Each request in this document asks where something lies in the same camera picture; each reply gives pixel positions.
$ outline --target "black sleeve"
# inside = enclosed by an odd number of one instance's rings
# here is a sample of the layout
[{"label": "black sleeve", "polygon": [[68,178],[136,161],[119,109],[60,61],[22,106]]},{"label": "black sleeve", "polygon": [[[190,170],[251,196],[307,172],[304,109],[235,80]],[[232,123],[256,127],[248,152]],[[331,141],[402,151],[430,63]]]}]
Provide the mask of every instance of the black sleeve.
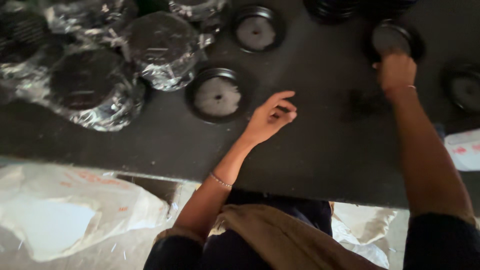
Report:
[{"label": "black sleeve", "polygon": [[202,246],[184,236],[169,236],[152,247],[144,270],[194,269],[202,256]]},{"label": "black sleeve", "polygon": [[449,215],[431,213],[412,218],[403,269],[479,270],[479,231]]}]

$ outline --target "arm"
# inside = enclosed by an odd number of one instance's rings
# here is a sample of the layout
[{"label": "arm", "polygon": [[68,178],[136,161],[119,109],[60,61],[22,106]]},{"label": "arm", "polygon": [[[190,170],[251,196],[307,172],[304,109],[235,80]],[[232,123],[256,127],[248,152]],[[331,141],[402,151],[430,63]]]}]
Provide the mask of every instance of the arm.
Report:
[{"label": "arm", "polygon": [[382,89],[392,102],[401,144],[401,165],[412,214],[428,212],[473,220],[473,208],[462,179],[414,87],[416,64],[405,54],[383,57],[379,66]]},{"label": "arm", "polygon": [[[276,93],[255,110],[245,132],[213,170],[218,179],[228,185],[235,183],[248,153],[297,117],[297,108],[284,100],[294,94],[293,91]],[[277,106],[290,112],[285,113]],[[209,175],[187,202],[173,226],[188,229],[206,239],[230,190],[231,187],[222,185]]]}]

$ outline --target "thin bracelet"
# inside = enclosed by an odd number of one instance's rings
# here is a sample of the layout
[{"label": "thin bracelet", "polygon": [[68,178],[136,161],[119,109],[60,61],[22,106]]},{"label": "thin bracelet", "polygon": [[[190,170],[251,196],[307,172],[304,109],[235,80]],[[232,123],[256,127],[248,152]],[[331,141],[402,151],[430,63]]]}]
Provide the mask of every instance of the thin bracelet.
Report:
[{"label": "thin bracelet", "polygon": [[219,182],[220,184],[224,185],[224,186],[227,186],[227,187],[232,187],[232,185],[230,184],[226,184],[224,183],[222,180],[218,179],[218,177],[216,177],[213,172],[210,173],[210,176],[215,179],[215,181]]}]

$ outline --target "white plastic bag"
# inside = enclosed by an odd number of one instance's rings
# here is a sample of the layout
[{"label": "white plastic bag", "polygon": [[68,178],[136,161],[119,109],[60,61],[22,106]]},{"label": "white plastic bag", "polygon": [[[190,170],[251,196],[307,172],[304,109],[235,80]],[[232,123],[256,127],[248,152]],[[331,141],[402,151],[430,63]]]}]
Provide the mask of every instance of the white plastic bag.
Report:
[{"label": "white plastic bag", "polygon": [[0,225],[30,257],[69,256],[128,230],[161,225],[168,205],[127,181],[85,169],[22,164],[0,169]]},{"label": "white plastic bag", "polygon": [[388,232],[397,211],[389,208],[335,203],[332,216],[333,238],[356,245],[370,244]]},{"label": "white plastic bag", "polygon": [[445,148],[457,170],[480,171],[480,129],[447,136]]},{"label": "white plastic bag", "polygon": [[375,265],[378,265],[385,269],[388,269],[390,267],[387,255],[375,244],[355,245],[352,251],[371,261]]}]

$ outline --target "person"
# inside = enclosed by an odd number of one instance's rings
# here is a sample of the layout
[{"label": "person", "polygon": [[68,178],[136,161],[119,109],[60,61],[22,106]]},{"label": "person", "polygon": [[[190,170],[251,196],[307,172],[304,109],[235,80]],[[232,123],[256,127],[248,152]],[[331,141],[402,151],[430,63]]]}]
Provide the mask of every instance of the person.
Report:
[{"label": "person", "polygon": [[[404,269],[480,269],[472,203],[419,102],[415,62],[390,51],[374,67],[400,138],[410,209]],[[158,235],[144,269],[380,269],[333,240],[328,202],[235,190],[229,197],[249,152],[297,117],[286,100],[294,95],[276,93],[255,110],[173,227]]]}]

